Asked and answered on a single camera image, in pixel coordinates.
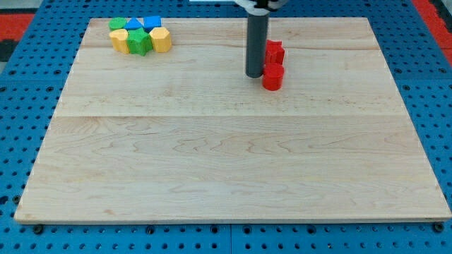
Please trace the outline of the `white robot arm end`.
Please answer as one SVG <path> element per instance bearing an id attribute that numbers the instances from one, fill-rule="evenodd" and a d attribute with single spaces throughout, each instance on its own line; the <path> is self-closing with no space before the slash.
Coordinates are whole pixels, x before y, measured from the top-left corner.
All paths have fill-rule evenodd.
<path id="1" fill-rule="evenodd" d="M 266 16 L 282 8 L 289 0 L 234 0 L 248 14 Z"/>

